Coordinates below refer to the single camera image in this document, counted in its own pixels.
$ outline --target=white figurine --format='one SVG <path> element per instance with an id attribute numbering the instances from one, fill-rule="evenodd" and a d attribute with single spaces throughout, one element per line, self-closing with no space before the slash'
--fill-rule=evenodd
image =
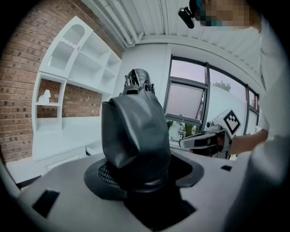
<path id="1" fill-rule="evenodd" d="M 45 90 L 44 94 L 38 98 L 38 102 L 42 104 L 48 104 L 50 97 L 50 91 L 47 89 Z"/>

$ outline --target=white shelving unit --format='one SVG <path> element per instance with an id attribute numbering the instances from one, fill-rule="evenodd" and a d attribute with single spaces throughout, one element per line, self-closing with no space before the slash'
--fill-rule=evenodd
<path id="1" fill-rule="evenodd" d="M 39 86 L 41 80 L 49 80 L 53 82 L 61 83 L 58 102 L 50 102 L 48 104 L 43 104 L 38 102 Z M 62 108 L 63 108 L 63 95 L 66 86 L 67 80 L 62 77 L 57 77 L 51 74 L 39 72 L 37 74 L 33 96 L 32 96 L 32 128 L 33 133 L 45 133 L 45 132 L 56 132 L 62 130 Z M 57 117 L 56 118 L 37 118 L 37 106 L 56 106 L 57 107 Z"/>
<path id="2" fill-rule="evenodd" d="M 120 65 L 121 59 L 78 17 L 64 26 L 48 48 L 34 85 L 32 157 L 35 162 L 45 160 L 46 167 L 54 167 L 56 160 L 60 164 L 62 160 L 84 157 L 86 146 L 98 154 L 102 152 L 101 117 L 62 118 L 64 90 L 69 83 L 102 93 L 102 101 L 108 101 Z M 58 102 L 38 102 L 42 79 L 61 83 Z M 56 107 L 57 117 L 37 118 L 37 106 Z"/>

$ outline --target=sky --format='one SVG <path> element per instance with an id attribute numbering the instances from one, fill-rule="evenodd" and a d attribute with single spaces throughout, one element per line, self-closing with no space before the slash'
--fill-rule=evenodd
<path id="1" fill-rule="evenodd" d="M 172 60 L 171 76 L 205 83 L 205 67 L 194 63 Z M 245 87 L 230 77 L 210 69 L 210 79 L 211 83 L 223 81 L 231 84 L 230 93 L 244 101 L 246 100 Z"/>
<path id="2" fill-rule="evenodd" d="M 197 82 L 205 83 L 205 67 L 189 62 L 172 60 L 172 77 L 180 77 Z M 246 101 L 245 87 L 230 77 L 210 69 L 211 83 L 221 82 L 231 85 L 230 93 L 239 99 Z M 166 112 L 173 115 L 180 115 L 195 118 L 199 109 L 203 91 L 194 87 L 185 87 L 180 84 L 171 84 Z"/>

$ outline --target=white wall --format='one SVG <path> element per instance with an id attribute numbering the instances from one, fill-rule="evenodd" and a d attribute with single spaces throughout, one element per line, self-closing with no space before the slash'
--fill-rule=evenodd
<path id="1" fill-rule="evenodd" d="M 162 93 L 160 96 L 161 92 L 164 92 L 161 88 L 164 84 L 167 85 L 170 66 L 170 52 L 168 53 L 167 47 L 168 45 L 165 43 L 153 43 L 127 48 L 122 59 L 113 97 L 119 96 L 123 92 L 125 75 L 128 75 L 134 68 L 142 68 L 150 75 L 151 83 L 155 85 L 155 95 L 163 106 L 165 94 Z"/>
<path id="2" fill-rule="evenodd" d="M 155 93 L 164 105 L 171 55 L 209 62 L 248 84 L 257 93 L 263 92 L 263 87 L 248 73 L 231 61 L 212 52 L 180 44 L 145 43 L 127 48 L 122 59 L 122 65 L 116 80 L 113 97 L 119 96 L 124 89 L 125 75 L 133 68 L 146 70 L 155 84 Z"/>

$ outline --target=window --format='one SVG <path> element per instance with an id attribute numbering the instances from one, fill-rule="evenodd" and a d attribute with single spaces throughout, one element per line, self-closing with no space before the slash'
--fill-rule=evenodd
<path id="1" fill-rule="evenodd" d="M 200 120 L 203 94 L 203 89 L 171 83 L 166 114 Z"/>
<path id="2" fill-rule="evenodd" d="M 257 124 L 257 117 L 258 115 L 253 112 L 253 111 L 249 111 L 249 120 L 248 120 L 248 127 L 246 129 L 246 134 L 250 134 L 255 130 L 255 126 Z"/>
<path id="3" fill-rule="evenodd" d="M 221 88 L 239 99 L 246 100 L 245 87 L 221 72 L 210 70 L 210 84 Z"/>
<path id="4" fill-rule="evenodd" d="M 213 69 L 210 69 L 210 81 L 209 109 L 206 121 L 211 121 L 226 109 L 232 109 L 242 125 L 237 135 L 243 135 L 247 117 L 245 87 Z"/>
<path id="5" fill-rule="evenodd" d="M 165 100 L 170 142 L 177 142 L 201 131 L 207 95 L 205 77 L 205 66 L 172 60 Z"/>
<path id="6" fill-rule="evenodd" d="M 169 140 L 171 143 L 179 142 L 179 140 L 198 133 L 199 126 L 190 123 L 179 122 L 174 120 L 166 120 L 168 126 Z"/>
<path id="7" fill-rule="evenodd" d="M 189 63 L 180 60 L 172 60 L 171 73 L 172 77 L 184 78 L 200 83 L 205 83 L 204 66 Z"/>
<path id="8" fill-rule="evenodd" d="M 249 97 L 250 97 L 250 106 L 256 109 L 256 97 L 252 91 L 249 91 Z"/>
<path id="9" fill-rule="evenodd" d="M 242 125 L 237 135 L 252 133 L 259 106 L 258 95 L 248 88 L 208 63 L 173 57 L 164 105 L 170 142 L 200 133 L 226 109 L 232 109 Z"/>

